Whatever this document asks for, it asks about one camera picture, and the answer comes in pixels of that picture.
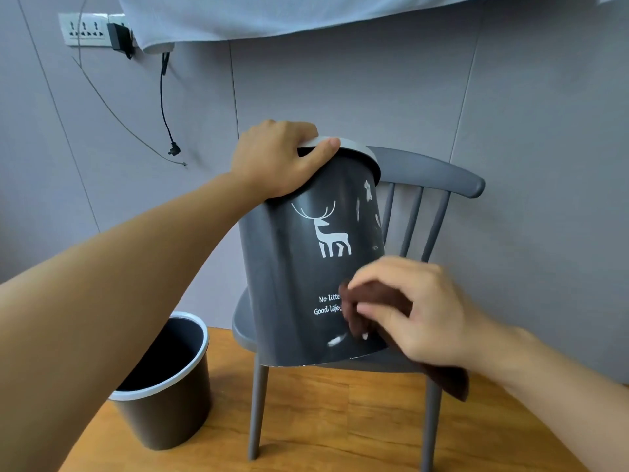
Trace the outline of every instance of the black plug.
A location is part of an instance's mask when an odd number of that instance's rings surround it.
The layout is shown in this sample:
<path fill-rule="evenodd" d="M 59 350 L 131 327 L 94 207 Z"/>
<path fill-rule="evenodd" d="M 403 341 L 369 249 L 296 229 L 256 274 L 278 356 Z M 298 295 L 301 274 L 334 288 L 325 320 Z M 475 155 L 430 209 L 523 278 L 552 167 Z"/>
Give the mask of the black plug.
<path fill-rule="evenodd" d="M 131 30 L 117 23 L 107 23 L 107 30 L 109 31 L 113 50 L 124 53 L 127 58 L 131 59 L 135 54 Z"/>
<path fill-rule="evenodd" d="M 170 145 L 172 145 L 172 147 L 169 150 L 169 154 L 173 157 L 175 157 L 178 153 L 181 152 L 181 149 L 179 148 L 179 146 L 177 145 L 177 142 L 173 141 L 170 143 Z"/>

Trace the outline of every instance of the deer head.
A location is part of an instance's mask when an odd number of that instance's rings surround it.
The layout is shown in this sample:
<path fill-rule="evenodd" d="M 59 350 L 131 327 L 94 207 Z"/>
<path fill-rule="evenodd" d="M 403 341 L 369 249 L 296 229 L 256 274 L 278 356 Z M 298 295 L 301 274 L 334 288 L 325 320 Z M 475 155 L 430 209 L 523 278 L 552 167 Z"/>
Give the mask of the deer head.
<path fill-rule="evenodd" d="M 295 207 L 295 205 L 293 205 L 293 203 L 291 202 L 291 205 L 293 206 L 293 208 L 295 209 L 295 212 L 297 212 L 299 215 L 301 215 L 303 218 L 307 218 L 309 220 L 312 220 L 315 226 L 326 226 L 329 225 L 328 222 L 326 222 L 324 220 L 324 218 L 329 217 L 330 215 L 332 215 L 332 212 L 334 212 L 334 208 L 336 207 L 336 201 L 334 201 L 334 205 L 332 206 L 332 210 L 330 210 L 330 213 L 328 213 L 328 208 L 325 208 L 325 213 L 323 215 L 321 215 L 320 217 L 309 217 L 308 215 L 306 215 L 306 213 L 304 212 L 303 209 L 301 209 L 301 212 L 299 210 L 297 210 L 297 208 Z"/>

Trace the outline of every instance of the person's left hand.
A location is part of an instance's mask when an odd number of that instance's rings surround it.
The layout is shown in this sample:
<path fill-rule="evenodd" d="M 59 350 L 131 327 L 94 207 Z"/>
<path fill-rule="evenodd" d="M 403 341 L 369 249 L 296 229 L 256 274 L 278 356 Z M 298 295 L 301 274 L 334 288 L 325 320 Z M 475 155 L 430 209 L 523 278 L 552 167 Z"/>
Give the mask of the person's left hand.
<path fill-rule="evenodd" d="M 232 174 L 266 200 L 290 194 L 306 183 L 341 145 L 338 138 L 320 142 L 304 157 L 297 146 L 317 137 L 311 123 L 266 120 L 240 136 L 232 159 Z"/>

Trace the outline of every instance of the hand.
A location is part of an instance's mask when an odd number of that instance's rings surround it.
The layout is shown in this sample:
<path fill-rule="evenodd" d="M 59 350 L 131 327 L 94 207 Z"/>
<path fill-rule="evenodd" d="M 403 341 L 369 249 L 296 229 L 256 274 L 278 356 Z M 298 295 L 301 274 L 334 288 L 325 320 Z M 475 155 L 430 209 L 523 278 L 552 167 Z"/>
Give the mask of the hand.
<path fill-rule="evenodd" d="M 253 187 L 262 200 L 290 194 L 306 183 L 341 145 L 338 138 L 320 142 L 304 157 L 297 146 L 317 137 L 311 123 L 266 120 L 240 136 L 232 159 L 232 174 Z"/>
<path fill-rule="evenodd" d="M 413 302 L 409 317 L 391 306 L 357 305 L 357 311 L 379 323 L 406 356 L 483 372 L 484 362 L 494 353 L 494 335 L 506 327 L 478 309 L 440 266 L 383 257 L 358 270 L 349 289 L 373 280 L 398 289 Z"/>

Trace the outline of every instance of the person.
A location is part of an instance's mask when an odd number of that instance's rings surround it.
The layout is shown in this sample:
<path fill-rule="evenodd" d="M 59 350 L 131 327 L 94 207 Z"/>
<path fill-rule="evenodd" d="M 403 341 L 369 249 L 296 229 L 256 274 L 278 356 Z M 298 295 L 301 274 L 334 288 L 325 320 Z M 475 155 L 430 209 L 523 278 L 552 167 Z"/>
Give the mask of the person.
<path fill-rule="evenodd" d="M 268 198 L 305 183 L 337 138 L 305 157 L 310 123 L 264 121 L 232 169 L 0 285 L 0 470 L 55 471 L 137 364 L 223 236 Z M 483 313 L 444 271 L 385 257 L 360 269 L 400 289 L 410 317 L 358 304 L 416 361 L 460 365 L 506 388 L 593 472 L 629 469 L 629 391 Z"/>

